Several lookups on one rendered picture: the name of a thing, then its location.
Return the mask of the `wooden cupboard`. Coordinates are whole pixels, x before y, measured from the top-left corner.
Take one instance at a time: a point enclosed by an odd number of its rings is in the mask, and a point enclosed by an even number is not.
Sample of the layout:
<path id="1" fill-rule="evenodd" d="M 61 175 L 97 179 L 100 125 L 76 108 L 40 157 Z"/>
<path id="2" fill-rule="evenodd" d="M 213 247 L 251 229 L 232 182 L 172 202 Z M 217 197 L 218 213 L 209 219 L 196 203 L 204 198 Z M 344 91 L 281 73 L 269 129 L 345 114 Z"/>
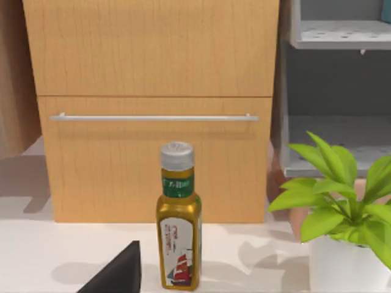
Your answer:
<path id="1" fill-rule="evenodd" d="M 273 98 L 280 0 L 23 0 L 41 96 Z"/>

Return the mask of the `wooden drawer front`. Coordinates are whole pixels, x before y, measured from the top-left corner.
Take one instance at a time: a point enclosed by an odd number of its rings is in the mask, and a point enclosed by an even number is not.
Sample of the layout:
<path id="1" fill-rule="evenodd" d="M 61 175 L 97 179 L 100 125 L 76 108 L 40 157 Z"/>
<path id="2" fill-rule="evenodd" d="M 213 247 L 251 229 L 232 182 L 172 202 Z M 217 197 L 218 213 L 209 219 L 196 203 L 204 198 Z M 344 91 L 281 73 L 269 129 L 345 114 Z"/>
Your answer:
<path id="1" fill-rule="evenodd" d="M 54 219 L 154 222 L 159 150 L 194 147 L 195 191 L 207 223 L 264 219 L 271 98 L 38 99 Z M 52 115 L 246 115 L 259 121 L 54 121 Z"/>

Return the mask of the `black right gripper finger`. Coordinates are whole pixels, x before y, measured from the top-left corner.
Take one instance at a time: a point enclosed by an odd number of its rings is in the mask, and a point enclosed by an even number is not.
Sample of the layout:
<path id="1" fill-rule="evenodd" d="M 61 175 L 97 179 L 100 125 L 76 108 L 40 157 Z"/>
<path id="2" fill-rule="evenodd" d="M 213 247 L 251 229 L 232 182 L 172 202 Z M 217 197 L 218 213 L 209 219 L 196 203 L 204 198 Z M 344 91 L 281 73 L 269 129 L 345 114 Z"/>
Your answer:
<path id="1" fill-rule="evenodd" d="M 141 281 L 140 242 L 132 241 L 77 293 L 140 293 Z"/>

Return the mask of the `yellow oil bottle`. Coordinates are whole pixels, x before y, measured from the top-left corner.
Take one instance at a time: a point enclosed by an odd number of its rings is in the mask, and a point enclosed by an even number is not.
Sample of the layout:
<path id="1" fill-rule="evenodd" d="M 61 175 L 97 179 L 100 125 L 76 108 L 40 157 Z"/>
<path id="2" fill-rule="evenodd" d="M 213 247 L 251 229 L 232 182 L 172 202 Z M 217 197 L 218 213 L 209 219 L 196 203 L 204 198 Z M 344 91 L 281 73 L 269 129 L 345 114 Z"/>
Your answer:
<path id="1" fill-rule="evenodd" d="M 156 204 L 161 284 L 197 289 L 202 269 L 202 202 L 194 186 L 194 149 L 186 142 L 161 147 L 162 195 Z"/>

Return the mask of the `grey pierced drawer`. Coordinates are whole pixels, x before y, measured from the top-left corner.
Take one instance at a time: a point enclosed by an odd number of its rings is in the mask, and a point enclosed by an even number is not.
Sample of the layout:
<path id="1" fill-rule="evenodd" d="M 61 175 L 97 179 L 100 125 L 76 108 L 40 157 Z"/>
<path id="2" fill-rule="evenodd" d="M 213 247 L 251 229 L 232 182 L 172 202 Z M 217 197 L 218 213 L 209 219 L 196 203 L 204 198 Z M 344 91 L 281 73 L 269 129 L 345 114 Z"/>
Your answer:
<path id="1" fill-rule="evenodd" d="M 291 0 L 290 43 L 296 49 L 391 51 L 384 0 Z"/>

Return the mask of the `grey open shelf cabinet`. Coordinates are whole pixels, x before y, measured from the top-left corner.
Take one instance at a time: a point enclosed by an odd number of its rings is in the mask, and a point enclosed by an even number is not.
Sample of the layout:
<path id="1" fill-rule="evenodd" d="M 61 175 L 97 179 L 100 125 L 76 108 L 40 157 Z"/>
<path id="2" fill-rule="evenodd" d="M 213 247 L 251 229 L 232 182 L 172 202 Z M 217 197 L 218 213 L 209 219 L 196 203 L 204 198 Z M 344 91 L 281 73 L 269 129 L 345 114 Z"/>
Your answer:
<path id="1" fill-rule="evenodd" d="M 352 152 L 359 177 L 391 156 L 391 50 L 309 50 L 282 42 L 276 147 L 283 173 L 316 176 L 291 143 L 314 133 Z"/>

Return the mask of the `green plant in white pot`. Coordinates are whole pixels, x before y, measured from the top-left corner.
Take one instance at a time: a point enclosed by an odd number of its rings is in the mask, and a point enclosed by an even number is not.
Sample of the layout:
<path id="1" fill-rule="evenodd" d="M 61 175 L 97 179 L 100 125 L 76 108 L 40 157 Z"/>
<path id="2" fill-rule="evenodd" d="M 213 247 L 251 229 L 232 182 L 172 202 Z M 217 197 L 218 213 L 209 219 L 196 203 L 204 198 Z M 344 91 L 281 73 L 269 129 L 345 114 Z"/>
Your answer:
<path id="1" fill-rule="evenodd" d="M 343 146 L 311 135 L 290 148 L 321 178 L 293 178 L 269 211 L 307 208 L 299 240 L 309 250 L 311 293 L 391 293 L 391 156 L 367 171 L 365 190 L 354 188 L 357 161 Z"/>

